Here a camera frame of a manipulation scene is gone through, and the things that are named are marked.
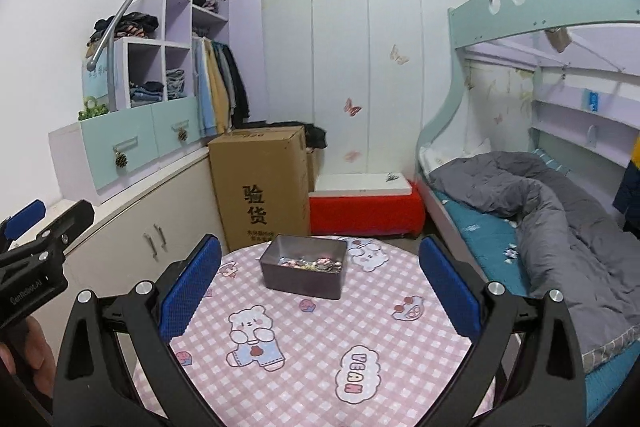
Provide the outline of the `person's left hand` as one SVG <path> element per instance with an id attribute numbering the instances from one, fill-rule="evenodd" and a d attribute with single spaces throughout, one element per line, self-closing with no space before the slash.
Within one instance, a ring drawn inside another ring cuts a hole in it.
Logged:
<path id="1" fill-rule="evenodd" d="M 16 362 L 25 362 L 36 389 L 53 397 L 55 358 L 35 317 L 26 317 L 1 334 L 1 360 L 12 376 L 16 375 Z"/>

